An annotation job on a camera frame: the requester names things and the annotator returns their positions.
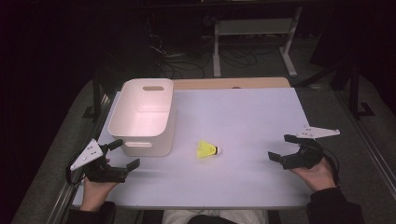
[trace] basket handle hole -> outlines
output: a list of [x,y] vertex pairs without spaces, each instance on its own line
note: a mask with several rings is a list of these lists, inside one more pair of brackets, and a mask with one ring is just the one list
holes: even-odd
[[162,86],[145,86],[143,87],[144,91],[163,91],[164,88]]

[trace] white tabletop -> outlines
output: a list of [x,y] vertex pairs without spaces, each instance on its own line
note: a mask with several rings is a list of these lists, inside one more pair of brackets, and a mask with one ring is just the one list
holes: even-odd
[[[170,154],[140,158],[140,167],[110,192],[109,201],[143,209],[281,209],[308,203],[312,191],[303,180],[267,155],[298,150],[283,139],[308,125],[295,89],[175,91],[174,103],[177,120]],[[100,145],[114,141],[107,131],[109,117]],[[222,154],[197,159],[200,140],[221,147]],[[136,159],[121,148],[107,157],[113,167]],[[81,200],[82,187],[73,204]]]

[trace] human hand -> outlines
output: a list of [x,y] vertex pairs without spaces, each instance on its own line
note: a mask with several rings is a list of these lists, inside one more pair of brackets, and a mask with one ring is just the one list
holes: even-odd
[[332,167],[325,158],[311,169],[295,168],[290,171],[297,174],[313,191],[335,188]]
[[106,182],[97,183],[91,182],[88,177],[84,178],[84,196],[82,197],[82,204],[79,210],[88,212],[99,211],[102,204],[105,202],[108,193],[114,189],[119,183]]

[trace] white stand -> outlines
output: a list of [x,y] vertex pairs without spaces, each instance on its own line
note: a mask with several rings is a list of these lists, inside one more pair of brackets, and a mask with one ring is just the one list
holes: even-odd
[[300,18],[302,7],[297,7],[293,18],[263,19],[241,21],[219,21],[215,25],[215,48],[213,53],[214,77],[221,77],[219,63],[219,35],[258,35],[258,34],[288,34],[286,43],[280,47],[280,53],[291,77],[296,77],[297,72],[289,56],[291,41]]

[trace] white plastic basket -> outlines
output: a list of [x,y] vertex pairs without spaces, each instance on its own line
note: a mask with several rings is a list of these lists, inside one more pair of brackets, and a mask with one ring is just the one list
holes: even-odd
[[169,154],[175,132],[173,81],[140,78],[124,83],[108,132],[122,139],[128,156],[162,157]]

